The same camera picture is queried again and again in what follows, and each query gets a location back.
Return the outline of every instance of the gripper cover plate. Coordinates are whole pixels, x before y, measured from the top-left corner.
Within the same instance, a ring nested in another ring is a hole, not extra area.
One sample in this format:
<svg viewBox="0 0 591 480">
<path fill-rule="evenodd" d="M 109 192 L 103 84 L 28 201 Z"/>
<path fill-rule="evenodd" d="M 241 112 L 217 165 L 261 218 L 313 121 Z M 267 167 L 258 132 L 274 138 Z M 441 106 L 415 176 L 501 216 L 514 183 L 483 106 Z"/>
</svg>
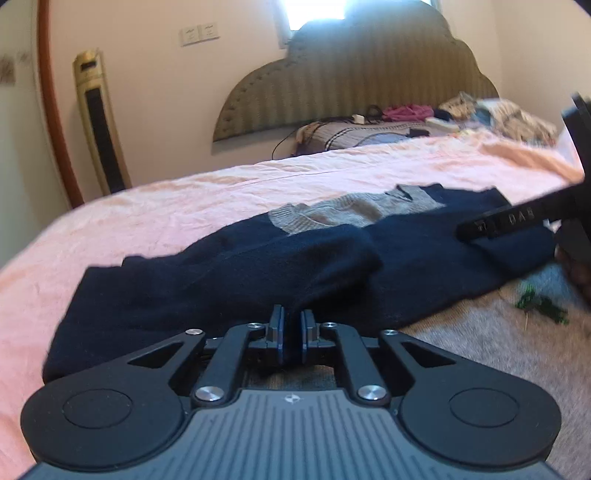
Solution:
<svg viewBox="0 0 591 480">
<path fill-rule="evenodd" d="M 203 408 L 164 452 L 104 473 L 41 463 L 26 480 L 556 480 L 543 463 L 472 472 L 427 455 L 383 408 L 352 403 L 343 390 L 242 390 L 224 408 Z"/>
</svg>

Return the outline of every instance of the pile of clothes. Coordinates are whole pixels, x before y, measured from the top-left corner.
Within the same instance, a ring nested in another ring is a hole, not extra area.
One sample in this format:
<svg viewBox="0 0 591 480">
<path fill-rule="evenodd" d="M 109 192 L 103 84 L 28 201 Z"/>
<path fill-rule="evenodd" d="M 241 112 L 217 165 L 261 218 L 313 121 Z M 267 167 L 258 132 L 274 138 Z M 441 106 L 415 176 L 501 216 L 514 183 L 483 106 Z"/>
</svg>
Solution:
<svg viewBox="0 0 591 480">
<path fill-rule="evenodd" d="M 478 121 L 497 135 L 525 142 L 533 147 L 554 147 L 555 125 L 523 110 L 504 98 L 477 100 L 465 92 L 439 106 L 457 122 Z"/>
<path fill-rule="evenodd" d="M 424 122 L 435 117 L 454 121 L 462 128 L 486 127 L 496 135 L 521 141 L 533 147 L 554 147 L 558 137 L 555 125 L 523 110 L 504 98 L 475 99 L 465 92 L 442 103 L 401 105 L 386 108 L 384 122 Z"/>
</svg>

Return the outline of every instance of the pink bedsheet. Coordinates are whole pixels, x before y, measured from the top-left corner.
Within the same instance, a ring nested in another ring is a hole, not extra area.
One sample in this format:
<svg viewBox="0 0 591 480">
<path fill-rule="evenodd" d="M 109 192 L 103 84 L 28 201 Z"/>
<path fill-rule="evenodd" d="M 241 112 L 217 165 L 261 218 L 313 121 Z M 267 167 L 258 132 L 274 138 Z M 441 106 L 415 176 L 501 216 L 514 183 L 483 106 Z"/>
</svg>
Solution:
<svg viewBox="0 0 591 480">
<path fill-rule="evenodd" d="M 554 151 L 477 132 L 228 168 L 139 187 L 70 212 L 0 271 L 0 480 L 34 463 L 20 432 L 20 411 L 42 386 L 51 337 L 89 265 L 120 264 L 130 254 L 172 254 L 290 202 L 430 183 L 496 186 L 519 202 L 582 178 L 580 164 Z"/>
</svg>

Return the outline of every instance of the navy sweater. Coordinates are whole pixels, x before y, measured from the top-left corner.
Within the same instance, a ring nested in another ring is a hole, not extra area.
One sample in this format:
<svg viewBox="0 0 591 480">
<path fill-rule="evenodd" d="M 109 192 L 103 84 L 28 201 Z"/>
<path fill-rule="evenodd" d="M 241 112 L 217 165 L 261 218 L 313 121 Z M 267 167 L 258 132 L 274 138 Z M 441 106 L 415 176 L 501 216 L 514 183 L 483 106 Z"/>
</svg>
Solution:
<svg viewBox="0 0 591 480">
<path fill-rule="evenodd" d="M 170 257 L 126 258 L 90 267 L 57 328 L 43 370 L 49 382 L 201 328 L 223 336 L 268 321 L 282 304 L 288 322 L 312 308 L 320 322 L 361 335 L 399 329 L 526 274 L 553 256 L 539 226 L 463 244 L 456 225 L 507 205 L 496 189 L 424 190 L 444 208 L 392 215 L 365 228 L 335 226 L 287 235 L 267 214 L 227 226 Z"/>
</svg>

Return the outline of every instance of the striped ridged surface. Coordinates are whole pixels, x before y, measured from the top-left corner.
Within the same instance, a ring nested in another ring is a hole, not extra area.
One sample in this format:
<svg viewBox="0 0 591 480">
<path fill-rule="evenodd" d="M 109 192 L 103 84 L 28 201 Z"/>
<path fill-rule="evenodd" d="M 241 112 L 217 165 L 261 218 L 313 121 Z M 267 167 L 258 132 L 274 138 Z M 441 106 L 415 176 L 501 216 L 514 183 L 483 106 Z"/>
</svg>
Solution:
<svg viewBox="0 0 591 480">
<path fill-rule="evenodd" d="M 219 115 L 214 141 L 363 114 L 369 105 L 437 106 L 460 91 L 498 96 L 433 7 L 417 0 L 359 5 L 344 21 L 306 24 L 285 59 L 241 80 Z"/>
<path fill-rule="evenodd" d="M 543 464 L 516 472 L 469 472 L 412 445 L 381 408 L 342 390 L 245 390 L 226 408 L 199 411 L 168 450 L 112 473 L 40 465 L 27 480 L 550 480 Z"/>
</svg>

